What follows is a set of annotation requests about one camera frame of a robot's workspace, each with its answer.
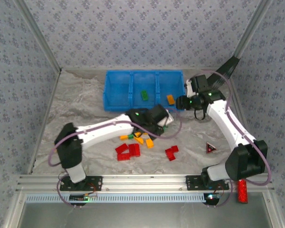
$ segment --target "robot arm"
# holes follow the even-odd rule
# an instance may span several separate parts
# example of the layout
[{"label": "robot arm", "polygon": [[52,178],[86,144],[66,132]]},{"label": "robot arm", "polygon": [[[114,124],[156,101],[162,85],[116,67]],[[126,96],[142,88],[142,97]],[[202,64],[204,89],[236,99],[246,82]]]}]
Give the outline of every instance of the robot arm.
[{"label": "robot arm", "polygon": [[58,146],[57,153],[61,166],[67,171],[73,183],[79,183],[86,178],[81,163],[83,150],[108,139],[141,132],[140,129],[133,127],[130,123],[136,123],[155,135],[161,135],[163,133],[162,127],[171,122],[173,122],[173,118],[168,110],[157,105],[151,110],[131,109],[114,119],[93,125],[74,127],[73,123],[68,123],[56,138],[55,144],[72,133],[84,133],[71,137]]},{"label": "robot arm", "polygon": [[[228,141],[232,153],[224,163],[206,167],[201,177],[207,186],[212,181],[232,179],[234,181],[263,173],[265,164],[253,146],[239,133],[231,123],[226,113],[226,99],[219,90],[208,86],[205,75],[193,77],[186,81],[187,95],[176,100],[177,109],[203,110],[203,119],[207,113],[218,125]],[[238,128],[258,147],[266,157],[267,145],[261,140],[257,141],[239,122],[228,108],[228,113]]]}]

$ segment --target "red object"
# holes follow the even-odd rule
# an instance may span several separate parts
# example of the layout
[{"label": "red object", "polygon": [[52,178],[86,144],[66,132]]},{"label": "red object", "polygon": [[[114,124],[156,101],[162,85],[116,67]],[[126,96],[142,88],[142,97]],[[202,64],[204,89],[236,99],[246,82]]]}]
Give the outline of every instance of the red object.
[{"label": "red object", "polygon": [[129,145],[129,154],[131,157],[139,157],[141,155],[141,150],[138,143],[133,143]]},{"label": "red object", "polygon": [[128,149],[129,149],[129,147],[128,147],[127,144],[125,144],[125,143],[122,144],[121,146],[115,148],[117,154],[121,154],[122,152],[124,152],[124,151],[126,151],[126,150],[128,150]]},{"label": "red object", "polygon": [[248,203],[247,184],[245,180],[237,182],[237,199],[240,203]]},{"label": "red object", "polygon": [[209,142],[206,144],[206,153],[212,153],[216,151],[217,149],[211,145]]},{"label": "red object", "polygon": [[166,155],[170,161],[173,161],[175,159],[174,153],[171,151],[171,149],[166,150]]},{"label": "red object", "polygon": [[175,152],[178,152],[178,151],[179,151],[179,148],[178,148],[177,146],[172,146],[172,147],[170,148],[170,150],[171,150],[173,153],[175,153]]},{"label": "red object", "polygon": [[117,155],[118,161],[130,160],[130,153],[120,153]]}]

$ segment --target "toy brick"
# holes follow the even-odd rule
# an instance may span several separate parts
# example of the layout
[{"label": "toy brick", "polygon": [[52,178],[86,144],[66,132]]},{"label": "toy brick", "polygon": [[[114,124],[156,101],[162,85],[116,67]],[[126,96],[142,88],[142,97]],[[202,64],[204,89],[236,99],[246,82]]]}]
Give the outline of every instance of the toy brick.
[{"label": "toy brick", "polygon": [[147,101],[149,98],[148,98],[148,94],[147,94],[147,91],[145,91],[145,90],[142,90],[141,91],[141,94],[142,94],[142,100],[143,101]]},{"label": "toy brick", "polygon": [[175,104],[175,101],[172,95],[167,95],[167,99],[170,105]]},{"label": "toy brick", "polygon": [[127,139],[128,139],[128,136],[127,136],[127,135],[122,135],[122,136],[120,136],[119,138],[120,138],[120,140],[127,140]]},{"label": "toy brick", "polygon": [[134,137],[134,139],[141,145],[143,145],[143,139],[142,138],[137,138],[137,137]]},{"label": "toy brick", "polygon": [[118,161],[130,160],[130,153],[121,153],[117,155]]},{"label": "toy brick", "polygon": [[133,143],[129,145],[129,154],[131,157],[139,157],[141,155],[141,150],[139,144]]},{"label": "toy brick", "polygon": [[135,132],[134,135],[135,135],[135,137],[140,137],[142,135],[142,133],[141,132]]},{"label": "toy brick", "polygon": [[178,148],[177,146],[172,146],[172,147],[171,147],[171,151],[172,151],[173,153],[178,152],[178,151],[179,151],[179,148]]},{"label": "toy brick", "polygon": [[128,149],[129,149],[129,147],[128,147],[127,144],[125,144],[125,143],[122,144],[121,146],[115,148],[117,154],[121,154],[122,152],[124,152],[124,151],[126,151],[126,150],[128,150]]},{"label": "toy brick", "polygon": [[133,139],[133,138],[134,138],[133,134],[128,135],[128,139]]},{"label": "toy brick", "polygon": [[168,157],[168,159],[169,159],[170,161],[175,160],[174,153],[173,153],[170,149],[167,149],[167,150],[166,150],[166,155],[167,155],[167,157]]},{"label": "toy brick", "polygon": [[152,139],[147,139],[146,144],[147,144],[148,149],[153,148],[154,146]]}]

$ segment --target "blue plastic bin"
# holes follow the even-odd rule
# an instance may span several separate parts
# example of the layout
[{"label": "blue plastic bin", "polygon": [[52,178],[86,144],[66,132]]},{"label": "blue plastic bin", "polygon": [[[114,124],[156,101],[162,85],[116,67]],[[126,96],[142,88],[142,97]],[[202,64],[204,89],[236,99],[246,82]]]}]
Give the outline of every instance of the blue plastic bin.
[{"label": "blue plastic bin", "polygon": [[[104,110],[124,112],[131,108],[153,108],[169,105],[167,95],[174,100],[185,95],[183,72],[180,70],[109,70],[104,85]],[[145,90],[148,100],[142,99]]]}]

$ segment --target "metal bracket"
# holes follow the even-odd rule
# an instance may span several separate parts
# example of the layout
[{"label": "metal bracket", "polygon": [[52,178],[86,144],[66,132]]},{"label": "metal bracket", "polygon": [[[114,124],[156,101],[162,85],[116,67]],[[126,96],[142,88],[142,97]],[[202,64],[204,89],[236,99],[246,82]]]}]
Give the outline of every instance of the metal bracket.
[{"label": "metal bracket", "polygon": [[208,187],[203,184],[200,175],[186,176],[186,184],[188,191],[195,190],[229,190],[229,185],[224,180],[213,181]]},{"label": "metal bracket", "polygon": [[61,181],[60,191],[101,191],[102,184],[102,176],[87,176],[86,179],[76,184],[71,181],[70,177],[65,177]]}]

